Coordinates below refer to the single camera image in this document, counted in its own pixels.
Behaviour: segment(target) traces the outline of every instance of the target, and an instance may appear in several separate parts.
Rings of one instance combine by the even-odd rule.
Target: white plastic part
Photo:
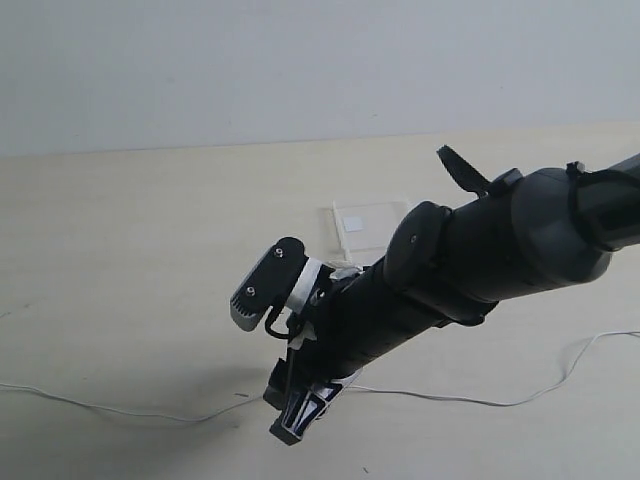
[[[408,199],[373,202],[333,202],[340,247],[351,265],[368,266],[386,252],[393,232],[409,212]]]

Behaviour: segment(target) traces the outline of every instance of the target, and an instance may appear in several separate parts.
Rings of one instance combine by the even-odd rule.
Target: white wall
[[[635,0],[0,4],[0,156],[638,120]]]
[[[229,318],[247,269],[284,235],[335,257],[336,197],[471,200],[435,156],[445,142],[489,177],[597,169],[640,151],[640,123],[0,160],[0,382],[178,415],[261,393],[282,345]],[[599,281],[428,331],[361,383],[521,398],[579,340],[638,329],[639,272],[640,247],[624,250]],[[183,428],[2,392],[0,478],[637,479],[639,360],[637,339],[608,340],[514,409],[347,395],[295,448],[268,434],[264,403]]]

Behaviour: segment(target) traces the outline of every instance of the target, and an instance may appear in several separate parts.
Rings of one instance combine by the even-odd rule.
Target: table surface
[[[435,151],[487,177],[640,151],[640,123],[0,160],[0,381],[119,408],[198,416],[260,394],[282,344],[228,298],[293,235],[340,258],[334,200],[472,200]],[[589,336],[640,327],[640,249],[592,284],[504,302],[477,328],[428,331],[359,383],[517,400]],[[638,478],[640,344],[596,345],[568,385],[516,408],[347,394],[295,447],[256,402],[207,423],[117,417],[0,395],[11,479]]]

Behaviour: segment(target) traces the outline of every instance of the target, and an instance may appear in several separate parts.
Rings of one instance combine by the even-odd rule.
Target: white cable
[[[450,395],[432,395],[432,394],[427,394],[427,393],[418,393],[418,392],[412,392],[410,390],[387,390],[387,389],[382,389],[382,388],[371,388],[371,387],[363,387],[360,385],[352,385],[350,388],[355,389],[355,390],[362,390],[365,392],[369,392],[369,393],[392,393],[392,394],[396,394],[396,395],[407,395],[410,397],[417,397],[417,398],[422,398],[425,400],[435,400],[435,401],[440,401],[440,402],[466,402],[466,403],[477,403],[479,405],[486,405],[489,407],[515,407],[517,405],[522,405],[524,403],[529,403],[533,400],[535,400],[538,397],[541,397],[542,395],[549,393],[559,387],[561,387],[562,385],[564,385],[567,380],[569,380],[569,377],[571,376],[571,374],[573,373],[573,371],[575,370],[576,366],[578,365],[578,362],[580,361],[580,359],[582,358],[582,356],[585,354],[585,352],[595,343],[597,342],[599,339],[603,338],[603,337],[612,337],[615,335],[631,335],[634,337],[640,337],[640,330],[630,330],[630,331],[621,331],[621,332],[604,332],[604,333],[600,333],[594,337],[591,338],[591,340],[582,348],[582,350],[580,350],[580,353],[578,353],[578,355],[576,356],[575,360],[573,361],[573,363],[571,364],[571,367],[569,368],[569,370],[567,370],[566,372],[563,373],[562,377],[560,378],[560,380],[556,383],[554,383],[553,385],[551,385],[550,387],[546,387],[543,388],[542,390],[538,390],[537,392],[535,392],[534,394],[522,399],[522,400],[518,400],[515,402],[496,402],[493,400],[482,400],[482,399],[477,399],[477,398],[470,398],[470,397],[463,397],[463,396],[450,396]]]
[[[531,402],[533,400],[535,400],[538,397],[541,397],[542,395],[549,393],[559,387],[561,387],[562,385],[564,385],[567,380],[569,380],[569,377],[571,376],[571,374],[573,373],[573,371],[575,370],[576,366],[578,365],[578,362],[580,361],[580,359],[582,358],[582,356],[585,354],[585,352],[595,343],[597,342],[599,339],[603,338],[603,337],[612,337],[612,336],[616,336],[616,335],[631,335],[634,337],[638,337],[640,338],[640,330],[629,330],[629,331],[618,331],[618,332],[604,332],[604,333],[600,333],[598,335],[595,335],[594,337],[592,337],[590,339],[590,341],[582,348],[582,350],[580,350],[580,353],[578,353],[578,355],[576,356],[575,360],[573,361],[573,363],[571,364],[571,367],[569,368],[569,370],[567,370],[566,372],[563,373],[562,377],[560,378],[560,380],[556,383],[554,383],[553,385],[551,385],[550,387],[547,388],[543,388],[542,390],[538,390],[537,392],[535,392],[534,394],[528,396],[527,398],[524,398],[522,400],[518,400],[515,402],[496,402],[496,401],[492,401],[492,400],[482,400],[482,399],[477,399],[477,398],[470,398],[470,397],[464,397],[464,396],[449,396],[449,395],[432,395],[432,394],[426,394],[426,393],[419,393],[419,392],[412,392],[410,390],[387,390],[387,389],[382,389],[382,388],[372,388],[372,387],[364,387],[361,385],[352,385],[351,387],[349,387],[352,390],[359,390],[362,392],[368,392],[368,393],[390,393],[390,394],[394,394],[394,395],[408,395],[411,397],[417,397],[417,398],[422,398],[425,400],[435,400],[435,401],[441,401],[441,402],[467,402],[467,403],[476,403],[479,405],[486,405],[489,407],[515,407],[517,405],[522,405],[524,403],[528,403]],[[203,417],[196,417],[196,418],[186,418],[186,417],[178,417],[178,416],[173,416],[173,415],[167,415],[167,414],[163,414],[163,413],[153,413],[153,412],[135,412],[135,411],[130,411],[130,410],[121,410],[118,408],[114,408],[114,407],[108,407],[108,406],[104,406],[104,405],[97,405],[97,404],[92,404],[92,403],[87,403],[87,402],[81,402],[78,400],[74,400],[72,398],[68,398],[68,397],[64,397],[62,395],[55,395],[53,393],[49,393],[46,392],[40,388],[36,388],[36,387],[32,387],[29,385],[17,385],[17,384],[12,384],[12,383],[0,383],[0,388],[4,388],[4,389],[8,389],[8,391],[20,391],[20,392],[26,392],[26,393],[31,393],[31,394],[35,394],[38,395],[40,397],[43,398],[47,398],[50,400],[57,400],[60,402],[65,402],[65,403],[69,403],[71,405],[76,405],[79,407],[83,407],[83,408],[88,408],[91,410],[102,410],[105,412],[111,412],[111,413],[115,413],[118,415],[126,415],[126,416],[131,416],[131,417],[154,417],[154,418],[164,418],[167,420],[173,420],[175,422],[183,422],[183,423],[202,423],[202,422],[206,422],[208,420],[211,420],[219,415],[222,415],[223,413],[229,412],[233,409],[236,409],[238,407],[241,407],[243,405],[247,405],[249,403],[255,402],[256,400],[262,398],[261,396],[255,396],[255,397],[251,397],[248,398],[240,403],[236,403],[234,405],[231,405],[229,407],[223,408],[222,410],[218,410],[216,412],[213,412],[209,415],[205,415]]]

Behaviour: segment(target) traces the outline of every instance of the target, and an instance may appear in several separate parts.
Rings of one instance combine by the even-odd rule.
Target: robotic arm
[[[576,162],[493,181],[448,146],[438,156],[475,201],[455,210],[422,202],[364,269],[331,268],[283,238],[232,296],[240,328],[255,329],[271,309],[265,328],[287,341],[264,393],[284,443],[302,440],[365,365],[424,330],[480,325],[502,300],[593,281],[615,251],[640,243],[640,154],[597,172]]]

